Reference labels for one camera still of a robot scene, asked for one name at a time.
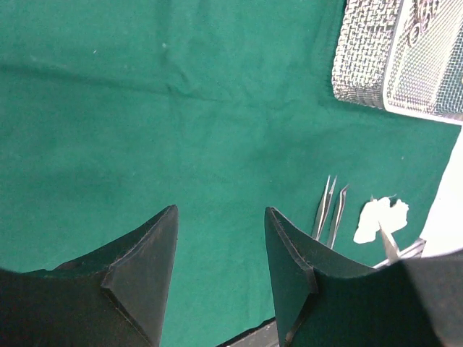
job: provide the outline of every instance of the green cloth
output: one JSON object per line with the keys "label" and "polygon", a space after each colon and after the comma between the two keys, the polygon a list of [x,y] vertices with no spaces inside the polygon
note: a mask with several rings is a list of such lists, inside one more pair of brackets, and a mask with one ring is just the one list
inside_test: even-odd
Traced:
{"label": "green cloth", "polygon": [[419,235],[459,127],[340,103],[342,0],[4,1],[0,266],[53,268],[169,204],[180,231],[162,346],[214,346],[273,316],[263,232],[311,230],[329,174],[350,183],[335,249],[370,196]]}

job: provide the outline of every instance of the stainless steel instrument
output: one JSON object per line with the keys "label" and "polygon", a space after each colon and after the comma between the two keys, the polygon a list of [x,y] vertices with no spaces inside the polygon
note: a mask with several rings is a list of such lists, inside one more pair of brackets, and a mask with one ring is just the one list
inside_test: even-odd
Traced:
{"label": "stainless steel instrument", "polygon": [[463,124],[463,1],[349,0],[332,83],[342,101]]}
{"label": "stainless steel instrument", "polygon": [[[321,197],[320,204],[317,210],[317,216],[315,218],[315,223],[312,229],[312,237],[319,241],[321,233],[323,231],[323,226],[325,225],[326,217],[330,209],[331,199],[333,198],[334,187],[336,186],[337,177],[334,178],[333,184],[330,186],[331,177],[328,176],[328,181],[326,182],[325,189],[323,190],[323,196]],[[349,185],[341,189],[339,193],[339,198],[336,201],[336,206],[334,208],[333,219],[331,220],[330,231],[328,235],[328,241],[326,246],[333,249],[334,241],[336,240],[336,235],[338,233],[339,224],[341,223],[342,213],[344,212],[344,206],[346,205],[346,193]]]}

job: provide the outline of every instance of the tweezers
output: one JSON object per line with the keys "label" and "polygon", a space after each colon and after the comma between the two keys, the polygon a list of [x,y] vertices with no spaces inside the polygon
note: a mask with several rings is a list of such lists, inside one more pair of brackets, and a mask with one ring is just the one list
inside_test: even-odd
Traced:
{"label": "tweezers", "polygon": [[[399,258],[400,259],[408,259],[408,258],[419,258],[425,248],[426,240],[418,238],[411,246],[407,247],[403,251],[399,251]],[[377,265],[373,266],[375,269],[379,269],[383,266],[390,265],[389,259],[385,259],[384,261],[378,263]]]}
{"label": "tweezers", "polygon": [[384,250],[386,251],[389,264],[393,264],[400,259],[399,247],[397,246],[396,240],[394,240],[392,234],[388,231],[385,231],[381,227],[381,224],[379,225],[379,230],[381,232],[381,237],[383,238]]}
{"label": "tweezers", "polygon": [[313,225],[312,229],[312,237],[317,241],[320,240],[321,231],[323,230],[326,217],[328,216],[331,198],[333,197],[334,186],[336,185],[337,178],[338,176],[334,177],[333,185],[331,185],[331,189],[330,191],[328,191],[331,180],[331,176],[328,176],[328,181],[326,182],[325,190],[323,191],[320,204],[318,205],[317,217],[315,218],[315,224]]}
{"label": "tweezers", "polygon": [[[334,193],[334,187],[336,186],[336,179],[337,176],[334,178],[333,184],[331,185],[331,188],[328,190],[328,188],[330,187],[331,180],[331,176],[328,176],[328,181],[326,182],[325,190],[323,191],[323,196],[321,197],[321,201],[318,206],[317,216],[315,218],[315,223],[312,229],[312,237],[317,241],[320,240],[323,226],[325,225],[326,217],[328,216],[331,199]],[[346,205],[346,193],[348,188],[349,185],[345,186],[341,190],[336,203],[336,207],[334,208],[333,219],[330,225],[330,234],[328,236],[328,242],[326,244],[326,246],[328,246],[331,249],[334,246],[334,241],[338,233],[339,224],[341,223],[342,213],[344,212],[344,206]]]}
{"label": "tweezers", "polygon": [[341,216],[344,212],[344,206],[346,205],[346,193],[348,188],[349,185],[346,185],[343,189],[341,189],[338,202],[334,208],[333,220],[331,221],[330,225],[330,234],[328,236],[328,242],[326,243],[326,246],[331,249],[333,249],[334,240],[336,239],[336,235],[339,229],[339,224],[341,224]]}

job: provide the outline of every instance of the cotton piece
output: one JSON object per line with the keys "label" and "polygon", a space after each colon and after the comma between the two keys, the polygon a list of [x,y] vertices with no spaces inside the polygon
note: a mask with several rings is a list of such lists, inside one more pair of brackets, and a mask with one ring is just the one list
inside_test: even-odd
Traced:
{"label": "cotton piece", "polygon": [[408,205],[397,200],[394,206],[388,197],[372,199],[365,204],[360,213],[360,220],[355,231],[354,242],[365,244],[376,239],[376,233],[383,228],[384,231],[393,233],[407,225]]}

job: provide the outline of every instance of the white surface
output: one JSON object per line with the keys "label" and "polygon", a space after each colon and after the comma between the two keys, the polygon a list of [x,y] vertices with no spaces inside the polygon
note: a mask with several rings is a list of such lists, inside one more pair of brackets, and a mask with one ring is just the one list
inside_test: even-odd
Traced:
{"label": "white surface", "polygon": [[407,225],[408,205],[397,200],[394,206],[388,197],[367,202],[360,213],[360,220],[354,235],[354,242],[365,244],[376,239],[376,233],[383,229],[393,233]]}
{"label": "white surface", "polygon": [[421,238],[423,257],[463,249],[463,132],[452,151]]}

